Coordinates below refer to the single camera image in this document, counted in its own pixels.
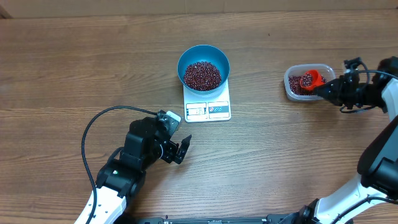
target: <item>clear plastic container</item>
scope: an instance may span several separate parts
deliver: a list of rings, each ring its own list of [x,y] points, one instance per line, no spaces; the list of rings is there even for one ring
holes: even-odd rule
[[[331,67],[325,64],[306,64],[306,65],[294,65],[290,67],[285,73],[285,89],[287,98],[292,101],[313,101],[322,100],[319,96],[302,96],[292,92],[289,85],[289,77],[291,76],[302,76],[308,70],[316,69],[326,78],[326,81],[334,80],[336,78],[335,72]]]

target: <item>red scoop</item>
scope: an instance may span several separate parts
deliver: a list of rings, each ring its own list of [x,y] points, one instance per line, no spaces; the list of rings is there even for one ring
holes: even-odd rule
[[[312,76],[312,84],[309,86],[303,86],[303,77],[301,77],[300,86],[304,90],[312,91],[315,87],[325,84],[322,82],[322,76],[319,74],[318,70],[309,70],[305,74]]]

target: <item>digital scale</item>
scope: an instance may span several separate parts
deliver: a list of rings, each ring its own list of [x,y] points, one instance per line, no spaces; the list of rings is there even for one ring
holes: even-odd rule
[[[188,123],[228,121],[231,119],[228,81],[209,95],[199,95],[183,86],[185,121]]]
[[[199,91],[189,88],[184,83],[185,70],[189,65],[197,62],[210,62],[220,71],[219,87],[213,90]],[[186,122],[228,121],[231,119],[228,88],[229,61],[220,49],[210,45],[191,47],[181,55],[177,72],[183,84]]]

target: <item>white scale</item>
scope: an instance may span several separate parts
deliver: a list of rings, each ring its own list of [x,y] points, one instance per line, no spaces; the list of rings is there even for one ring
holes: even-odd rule
[[[183,90],[186,122],[228,121],[231,119],[228,80],[226,80],[224,88],[209,95],[196,94],[185,86],[183,86]]]

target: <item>wood grain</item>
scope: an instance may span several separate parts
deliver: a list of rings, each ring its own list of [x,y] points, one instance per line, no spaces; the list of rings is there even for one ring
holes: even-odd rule
[[[395,9],[396,0],[0,0],[18,19],[221,12]]]
[[[384,129],[381,110],[340,114],[325,101],[294,103],[282,83],[292,65],[344,59],[369,68],[398,52],[398,12],[262,12],[0,21],[0,222],[71,223],[91,187],[80,141],[114,105],[183,114],[179,56],[196,44],[231,62],[232,120],[184,124],[181,165],[158,161],[129,207],[137,217],[250,217],[294,212],[356,172]],[[86,155],[96,174],[145,115],[112,111],[92,126]],[[395,223],[378,205],[356,223]]]

